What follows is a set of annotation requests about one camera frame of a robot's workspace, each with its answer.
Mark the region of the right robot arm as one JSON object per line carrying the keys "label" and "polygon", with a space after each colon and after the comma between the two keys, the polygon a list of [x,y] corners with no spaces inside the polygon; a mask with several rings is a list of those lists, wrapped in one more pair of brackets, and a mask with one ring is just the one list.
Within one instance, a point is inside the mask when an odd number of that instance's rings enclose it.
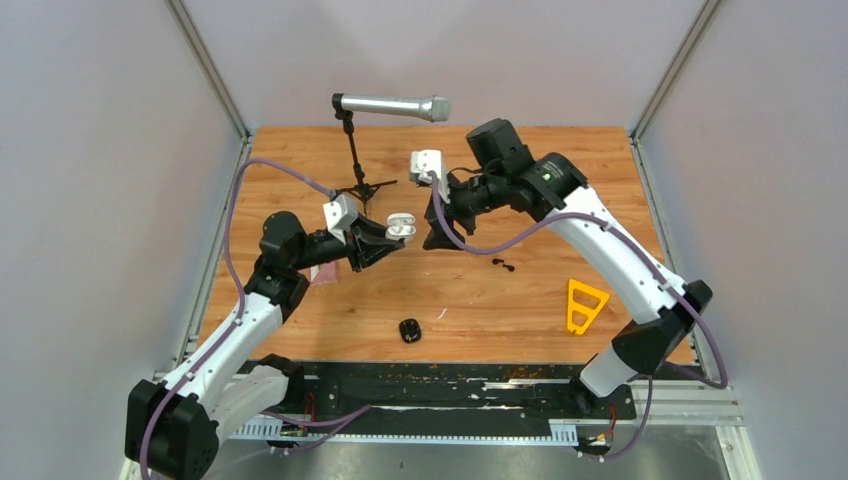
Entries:
{"label": "right robot arm", "polygon": [[426,210],[431,230],[423,247],[494,254],[495,248],[466,244],[457,230],[471,234],[478,216],[510,207],[535,222],[517,242],[549,228],[575,248],[631,315],[573,382],[573,408],[596,417],[619,386],[655,373],[701,321],[713,292],[706,282],[686,281],[656,260],[615,219],[574,163],[556,152],[535,158],[511,122],[491,120],[466,141],[481,170],[465,181],[449,173],[437,150],[410,156],[411,180],[432,190]]}

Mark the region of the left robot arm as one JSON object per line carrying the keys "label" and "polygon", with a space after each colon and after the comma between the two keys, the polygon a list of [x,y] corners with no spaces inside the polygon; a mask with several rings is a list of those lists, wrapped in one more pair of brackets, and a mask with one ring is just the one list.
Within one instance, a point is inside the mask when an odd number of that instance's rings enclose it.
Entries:
{"label": "left robot arm", "polygon": [[395,213],[386,224],[356,210],[331,211],[327,228],[307,232],[289,211],[263,223],[253,272],[234,282],[238,300],[193,354],[162,380],[140,381],[128,398],[125,455],[143,479],[201,479],[221,445],[272,406],[298,411],[306,400],[300,364],[276,354],[261,359],[241,380],[233,377],[248,356],[278,330],[311,285],[306,270],[347,259],[359,272],[401,250],[415,218]]}

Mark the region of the white earbud charging case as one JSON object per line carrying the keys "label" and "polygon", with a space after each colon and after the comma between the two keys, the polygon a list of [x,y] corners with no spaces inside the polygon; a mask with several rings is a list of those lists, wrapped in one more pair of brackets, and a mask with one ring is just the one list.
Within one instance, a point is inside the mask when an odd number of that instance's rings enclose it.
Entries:
{"label": "white earbud charging case", "polygon": [[386,220],[385,237],[395,241],[407,241],[416,234],[415,216],[411,213],[392,213]]}

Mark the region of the black earbud charging case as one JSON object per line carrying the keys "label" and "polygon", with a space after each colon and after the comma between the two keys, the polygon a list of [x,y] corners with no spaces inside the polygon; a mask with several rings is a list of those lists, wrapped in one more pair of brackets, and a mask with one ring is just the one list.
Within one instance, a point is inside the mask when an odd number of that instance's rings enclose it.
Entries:
{"label": "black earbud charging case", "polygon": [[398,324],[399,334],[404,343],[411,344],[421,340],[422,329],[419,322],[414,318],[402,320]]}

